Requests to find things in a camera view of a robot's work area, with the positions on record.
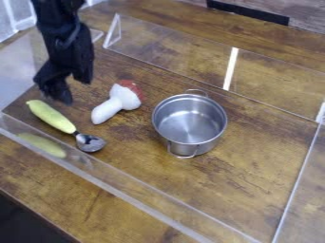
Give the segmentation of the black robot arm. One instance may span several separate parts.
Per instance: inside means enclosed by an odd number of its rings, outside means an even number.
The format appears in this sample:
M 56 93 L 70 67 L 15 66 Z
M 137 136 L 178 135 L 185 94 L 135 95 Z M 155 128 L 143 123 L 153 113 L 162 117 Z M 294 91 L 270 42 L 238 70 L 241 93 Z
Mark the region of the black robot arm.
M 67 105 L 74 102 L 66 78 L 72 76 L 90 84 L 94 68 L 94 46 L 87 25 L 78 10 L 86 0 L 31 0 L 38 16 L 38 30 L 47 48 L 48 60 L 34 78 L 46 97 Z

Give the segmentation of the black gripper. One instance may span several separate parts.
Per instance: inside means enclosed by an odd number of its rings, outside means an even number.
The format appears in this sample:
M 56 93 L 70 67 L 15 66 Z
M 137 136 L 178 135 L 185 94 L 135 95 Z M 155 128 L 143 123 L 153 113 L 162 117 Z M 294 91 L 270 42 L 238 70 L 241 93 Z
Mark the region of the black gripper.
M 87 25 L 74 18 L 71 21 L 38 22 L 48 60 L 34 78 L 43 95 L 72 105 L 72 94 L 66 82 L 68 75 L 83 84 L 92 80 L 94 47 Z

